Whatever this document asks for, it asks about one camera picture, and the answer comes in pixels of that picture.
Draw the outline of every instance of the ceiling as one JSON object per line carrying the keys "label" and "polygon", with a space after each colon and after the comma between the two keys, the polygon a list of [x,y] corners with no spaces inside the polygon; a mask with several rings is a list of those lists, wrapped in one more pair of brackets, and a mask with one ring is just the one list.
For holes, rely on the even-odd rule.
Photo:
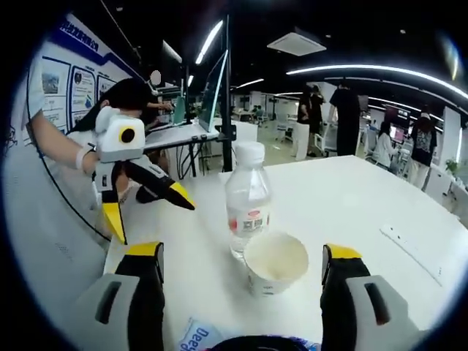
{"label": "ceiling", "polygon": [[[205,78],[222,53],[223,29],[210,47],[203,63],[194,61],[209,31],[227,13],[230,4],[231,85],[264,78],[236,90],[268,93],[300,91],[305,82],[324,78],[357,77],[390,80],[430,91],[468,110],[468,100],[428,80],[395,72],[367,69],[334,70],[288,76],[285,73],[304,67],[331,64],[379,64],[426,73],[465,90],[461,68],[468,57],[468,40],[461,28],[466,18],[459,3],[444,1],[444,6],[427,6],[422,1],[313,1],[313,0],[104,0],[132,47],[116,29],[100,0],[95,8],[77,9],[76,15],[120,56],[143,75],[161,66],[164,39],[189,63],[195,76],[191,90],[200,91]],[[311,34],[327,50],[294,56],[267,48],[275,39],[295,27]],[[451,65],[441,38],[458,48],[458,77],[452,80]],[[421,107],[430,105],[434,114],[442,113],[440,99],[403,86],[370,80],[351,80],[359,94]]]}

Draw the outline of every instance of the air vent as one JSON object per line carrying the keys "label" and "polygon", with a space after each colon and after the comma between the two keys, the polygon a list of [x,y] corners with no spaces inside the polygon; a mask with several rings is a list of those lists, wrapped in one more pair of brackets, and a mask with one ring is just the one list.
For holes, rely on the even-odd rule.
{"label": "air vent", "polygon": [[327,50],[327,48],[312,39],[295,32],[284,35],[267,45],[267,48],[279,50],[284,53],[290,53],[294,56],[304,56],[310,53],[318,53]]}

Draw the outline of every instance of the person's hand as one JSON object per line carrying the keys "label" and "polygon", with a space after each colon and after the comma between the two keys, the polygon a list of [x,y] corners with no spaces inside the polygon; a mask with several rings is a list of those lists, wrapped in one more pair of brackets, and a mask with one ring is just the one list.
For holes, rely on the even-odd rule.
{"label": "person's hand", "polygon": [[172,106],[172,104],[170,102],[163,102],[162,103],[162,109],[166,110],[166,111],[172,111],[174,109],[174,107]]}
{"label": "person's hand", "polygon": [[88,176],[92,175],[96,170],[96,162],[98,161],[97,154],[95,152],[88,152],[83,158],[83,171]]}

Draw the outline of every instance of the wrist strap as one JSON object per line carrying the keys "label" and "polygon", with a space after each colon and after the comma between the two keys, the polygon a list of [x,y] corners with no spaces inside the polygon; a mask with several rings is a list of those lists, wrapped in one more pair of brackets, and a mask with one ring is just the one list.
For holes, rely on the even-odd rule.
{"label": "wrist strap", "polygon": [[83,169],[83,159],[85,158],[86,154],[88,152],[91,152],[94,150],[94,145],[92,144],[86,144],[84,147],[82,147],[79,152],[76,154],[76,160],[75,160],[75,166],[77,170],[80,170],[84,172]]}

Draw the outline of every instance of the paper cup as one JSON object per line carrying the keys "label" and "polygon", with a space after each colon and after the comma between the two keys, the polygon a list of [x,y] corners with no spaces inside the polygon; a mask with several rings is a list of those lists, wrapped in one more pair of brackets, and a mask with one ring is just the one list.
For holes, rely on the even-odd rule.
{"label": "paper cup", "polygon": [[244,249],[249,288],[254,295],[282,293],[301,278],[309,267],[304,245],[281,232],[254,236]]}

